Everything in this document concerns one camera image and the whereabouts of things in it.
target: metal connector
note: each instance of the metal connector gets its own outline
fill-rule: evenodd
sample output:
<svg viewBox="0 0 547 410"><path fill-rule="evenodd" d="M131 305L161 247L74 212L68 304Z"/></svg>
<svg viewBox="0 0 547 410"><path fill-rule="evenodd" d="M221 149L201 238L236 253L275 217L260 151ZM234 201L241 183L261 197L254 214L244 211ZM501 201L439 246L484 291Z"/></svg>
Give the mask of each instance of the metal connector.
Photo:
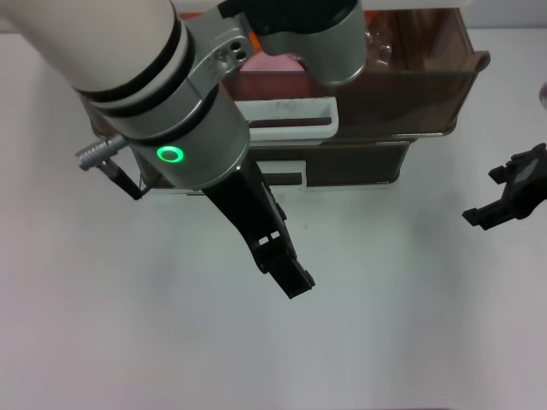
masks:
<svg viewBox="0 0 547 410"><path fill-rule="evenodd" d="M84 171L99 167L103 162L118 154L118 151L127 145L129 143L121 135L107 141L93 143L76 153L76 157L79 159L79 167Z"/></svg>

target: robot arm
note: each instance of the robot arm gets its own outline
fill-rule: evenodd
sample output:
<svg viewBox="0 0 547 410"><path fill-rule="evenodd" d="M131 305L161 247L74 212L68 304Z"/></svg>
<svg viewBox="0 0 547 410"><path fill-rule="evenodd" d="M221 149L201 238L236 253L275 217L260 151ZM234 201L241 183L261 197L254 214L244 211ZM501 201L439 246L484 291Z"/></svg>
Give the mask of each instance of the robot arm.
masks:
<svg viewBox="0 0 547 410"><path fill-rule="evenodd" d="M290 297L314 286L258 166L250 132L221 81L252 57L300 55L322 84L365 64L357 0L227 0L183 22L168 0L0 0L21 34L120 136L78 153L138 199L110 160L130 146L172 185L202 190L236 226L259 269Z"/></svg>

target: clear plastic item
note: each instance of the clear plastic item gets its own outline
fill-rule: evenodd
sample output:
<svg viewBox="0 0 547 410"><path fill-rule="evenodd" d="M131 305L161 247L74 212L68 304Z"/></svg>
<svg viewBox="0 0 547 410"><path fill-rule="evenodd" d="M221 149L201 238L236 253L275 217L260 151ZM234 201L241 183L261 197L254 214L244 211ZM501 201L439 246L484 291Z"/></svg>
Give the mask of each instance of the clear plastic item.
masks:
<svg viewBox="0 0 547 410"><path fill-rule="evenodd" d="M389 25L389 15L376 13L367 16L365 29L367 40L367 69L387 69L393 54L393 31Z"/></svg>

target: black mechanical part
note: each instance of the black mechanical part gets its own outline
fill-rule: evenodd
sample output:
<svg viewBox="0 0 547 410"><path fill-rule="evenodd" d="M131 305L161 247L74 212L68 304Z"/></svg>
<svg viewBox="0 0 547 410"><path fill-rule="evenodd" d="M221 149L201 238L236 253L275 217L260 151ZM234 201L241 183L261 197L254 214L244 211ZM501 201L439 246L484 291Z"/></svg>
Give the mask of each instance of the black mechanical part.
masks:
<svg viewBox="0 0 547 410"><path fill-rule="evenodd" d="M99 168L109 179L118 185L124 192L126 192L131 198L135 201L138 201L143 197L143 193L135 184L131 178L126 174L126 172L118 167L114 161L108 159L103 161L99 165Z"/></svg>
<svg viewBox="0 0 547 410"><path fill-rule="evenodd" d="M547 145L513 155L505 167L488 174L497 184L505 184L502 198L481 209L465 211L463 217L485 231L507 222L523 220L547 199Z"/></svg>
<svg viewBox="0 0 547 410"><path fill-rule="evenodd" d="M219 11L224 18L244 13L258 36L313 34L336 26L356 5L357 0L226 0Z"/></svg>
<svg viewBox="0 0 547 410"><path fill-rule="evenodd" d="M203 193L238 228L258 268L269 272L290 299L315 286L297 260L285 213L254 161L246 157L238 171Z"/></svg>

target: white wall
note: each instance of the white wall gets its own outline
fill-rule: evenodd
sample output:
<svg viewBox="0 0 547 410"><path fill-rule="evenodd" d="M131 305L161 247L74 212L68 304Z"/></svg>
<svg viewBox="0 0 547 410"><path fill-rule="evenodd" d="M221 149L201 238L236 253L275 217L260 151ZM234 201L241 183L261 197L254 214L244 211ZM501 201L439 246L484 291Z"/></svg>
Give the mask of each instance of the white wall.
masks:
<svg viewBox="0 0 547 410"><path fill-rule="evenodd" d="M547 27L545 0L473 0L463 10L468 27Z"/></svg>

